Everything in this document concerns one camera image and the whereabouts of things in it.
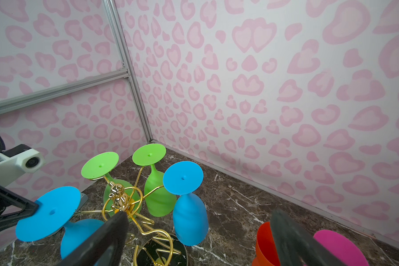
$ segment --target metal beam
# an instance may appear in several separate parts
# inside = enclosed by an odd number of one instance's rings
[[[133,65],[130,60],[128,48],[125,43],[124,32],[122,30],[121,21],[118,15],[117,7],[115,6],[114,0],[103,0],[105,9],[108,14],[109,22],[113,35],[116,39],[117,49],[120,52],[122,58],[123,67],[127,67],[130,76],[128,77],[131,92],[133,94],[134,102],[136,104],[137,112],[139,114],[140,122],[143,127],[147,142],[152,141],[152,131],[149,126],[148,116],[146,114],[145,106],[143,105],[142,97],[140,96],[139,84],[134,74]]]
[[[105,82],[128,77],[128,69],[122,68],[96,77],[83,79],[73,83],[56,86],[39,92],[33,92],[27,95],[17,96],[11,99],[0,101],[0,114],[4,114],[16,109],[38,104],[59,96],[77,92],[79,90],[90,88]]]
[[[283,198],[283,199],[285,199],[285,200],[287,200],[287,201],[289,201],[289,202],[294,203],[295,205],[299,205],[300,207],[303,207],[303,208],[305,208],[305,209],[307,209],[307,210],[310,210],[310,211],[312,211],[312,212],[314,212],[314,213],[317,213],[317,214],[319,214],[320,216],[324,216],[325,218],[327,218],[327,219],[329,219],[329,220],[331,220],[331,221],[334,221],[334,222],[336,222],[337,224],[339,224],[339,225],[341,225],[341,226],[343,226],[343,227],[346,227],[346,228],[348,228],[348,229],[350,229],[350,230],[352,230],[352,231],[354,231],[354,232],[356,232],[356,233],[358,233],[358,234],[360,234],[360,235],[363,235],[363,236],[365,236],[365,237],[369,237],[371,240],[379,240],[379,241],[381,241],[381,242],[384,242],[384,243],[386,243],[386,244],[388,244],[388,245],[390,245],[390,246],[393,246],[393,247],[399,249],[399,242],[394,241],[393,239],[388,238],[388,237],[385,237],[385,236],[383,236],[383,235],[380,235],[380,234],[376,233],[375,231],[371,231],[371,230],[366,229],[366,228],[364,228],[364,227],[362,227],[362,226],[358,226],[357,224],[354,224],[354,223],[352,223],[352,222],[349,222],[349,221],[347,221],[347,220],[344,220],[344,219],[342,219],[342,218],[340,218],[340,217],[338,217],[338,216],[332,215],[332,214],[329,213],[329,212],[326,212],[326,211],[324,211],[324,210],[318,209],[317,207],[314,207],[314,206],[312,206],[312,205],[306,204],[306,203],[304,203],[303,201],[297,200],[297,199],[295,199],[295,198],[292,198],[292,197],[290,197],[290,196],[287,196],[287,195],[285,195],[285,194],[282,194],[282,193],[280,193],[280,192],[278,192],[278,191],[275,191],[275,190],[273,190],[273,189],[270,189],[270,188],[268,188],[268,187],[266,187],[266,186],[263,186],[263,185],[261,185],[261,184],[258,184],[258,183],[254,182],[254,181],[248,180],[248,179],[246,179],[246,178],[244,178],[244,177],[242,177],[242,176],[240,176],[240,175],[238,175],[238,174],[234,174],[234,173],[232,173],[232,172],[230,172],[230,171],[228,171],[228,170],[226,170],[226,169],[223,169],[223,168],[218,167],[218,166],[216,166],[216,165],[214,165],[214,164],[211,164],[211,163],[209,163],[209,162],[206,162],[206,161],[204,161],[204,160],[202,160],[202,159],[200,159],[200,158],[197,158],[197,157],[195,157],[195,156],[192,156],[192,155],[190,155],[189,153],[186,153],[186,152],[184,152],[184,151],[177,150],[177,149],[175,149],[175,148],[173,148],[173,147],[171,147],[171,146],[169,146],[169,145],[166,145],[166,144],[164,144],[164,143],[161,143],[160,141],[153,140],[152,143],[159,143],[159,144],[162,144],[162,145],[165,146],[166,149],[169,149],[169,150],[172,150],[172,151],[174,151],[174,152],[180,153],[180,154],[182,154],[183,156],[186,156],[186,157],[188,157],[189,159],[191,159],[191,160],[193,160],[193,161],[197,161],[197,162],[199,162],[199,163],[202,163],[202,164],[204,164],[204,165],[206,165],[206,166],[208,166],[208,167],[210,167],[210,168],[213,168],[214,170],[217,170],[217,171],[219,171],[219,172],[222,172],[222,173],[224,173],[224,174],[227,174],[228,176],[231,176],[231,177],[233,177],[233,178],[236,178],[236,179],[238,179],[238,180],[240,180],[240,181],[242,181],[242,182],[244,182],[244,183],[247,183],[247,184],[249,184],[249,185],[251,185],[251,186],[254,186],[254,187],[258,188],[258,189],[264,190],[264,191],[266,191],[266,192],[268,192],[268,193],[270,193],[270,194],[273,194],[273,195],[275,195],[275,196],[278,196],[278,197],[280,197],[280,198]]]

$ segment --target marble tabletop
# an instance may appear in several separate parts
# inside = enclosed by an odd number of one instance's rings
[[[157,170],[165,171],[170,165],[190,160],[176,152],[167,151],[163,160],[156,164]],[[209,232],[203,242],[197,246],[187,247],[189,265],[228,265],[250,266],[255,258],[256,233],[259,226],[270,220],[272,211],[280,208],[298,224],[303,226],[311,235],[316,231],[328,229],[336,231],[353,243],[363,252],[371,266],[399,266],[399,250],[387,244],[356,233],[344,226],[330,221],[316,213],[295,205],[280,197],[269,194],[256,187],[225,175],[217,170],[199,165],[204,171],[204,181],[197,194],[205,203],[209,221]],[[129,182],[136,180],[139,167],[131,158],[117,166],[111,175],[114,178]],[[145,168],[140,180],[140,188],[150,173]],[[84,193],[89,200],[81,210],[99,210],[102,208],[103,191],[106,183],[103,180],[87,188]],[[162,228],[174,234],[172,216],[151,217],[144,206],[141,214],[155,221],[154,228]],[[84,215],[74,217],[101,219],[100,215]],[[130,224],[130,232],[137,233],[137,229]],[[64,232],[60,230],[53,236],[36,242],[15,241],[11,246],[0,252],[0,266],[46,266],[55,265],[60,259],[60,241]],[[139,237],[135,240],[141,244],[146,241]],[[125,247],[121,258],[121,265],[132,264],[133,248]]]

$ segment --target pink heart wallpaper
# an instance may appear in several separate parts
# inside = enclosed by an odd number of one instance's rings
[[[117,152],[122,162],[146,144],[126,79],[2,114],[0,135],[6,148],[26,144],[46,159],[6,187],[32,201],[61,186],[83,191],[93,184],[81,176],[91,157]],[[0,250],[15,239],[15,227],[1,231]]]
[[[154,139],[399,242],[399,0],[115,0]]]
[[[101,0],[0,0],[0,100],[122,67]]]

